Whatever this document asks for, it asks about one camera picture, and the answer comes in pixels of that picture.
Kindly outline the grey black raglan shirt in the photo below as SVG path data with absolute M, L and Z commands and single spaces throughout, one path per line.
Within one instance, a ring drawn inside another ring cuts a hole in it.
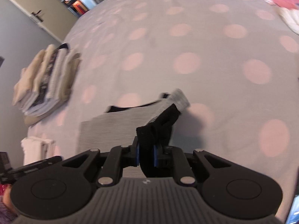
M 80 125 L 77 152 L 91 148 L 108 152 L 120 145 L 131 145 L 135 136 L 139 142 L 139 165 L 148 178 L 172 176 L 171 164 L 154 167 L 154 145 L 169 145 L 173 125 L 189 107 L 180 89 L 164 94 L 161 99 L 138 107 L 112 106 L 108 112 Z

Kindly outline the stack of folded clothes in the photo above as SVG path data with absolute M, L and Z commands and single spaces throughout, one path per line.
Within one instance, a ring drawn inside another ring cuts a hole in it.
M 23 113 L 26 126 L 52 114 L 70 98 L 81 54 L 77 48 L 63 43 L 40 50 L 22 69 L 14 85 L 12 105 Z

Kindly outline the white folded garment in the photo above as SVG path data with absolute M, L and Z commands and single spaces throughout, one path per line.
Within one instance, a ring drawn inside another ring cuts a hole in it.
M 23 165 L 45 160 L 54 156 L 56 142 L 31 136 L 21 141 L 24 153 Z

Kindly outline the grey pink dotted duvet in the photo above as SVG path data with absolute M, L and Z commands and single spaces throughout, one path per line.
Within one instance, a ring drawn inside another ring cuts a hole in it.
M 298 173 L 298 36 L 264 0 L 105 0 L 65 38 L 81 54 L 70 100 L 31 126 L 69 158 L 109 151 L 109 106 L 135 107 L 180 89 L 190 102 L 171 143 L 202 148 L 275 179 L 284 220 Z

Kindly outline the brown white fluffy blanket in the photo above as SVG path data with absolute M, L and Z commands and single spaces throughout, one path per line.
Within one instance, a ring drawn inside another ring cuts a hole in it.
M 298 9 L 279 8 L 279 16 L 286 26 L 299 35 Z

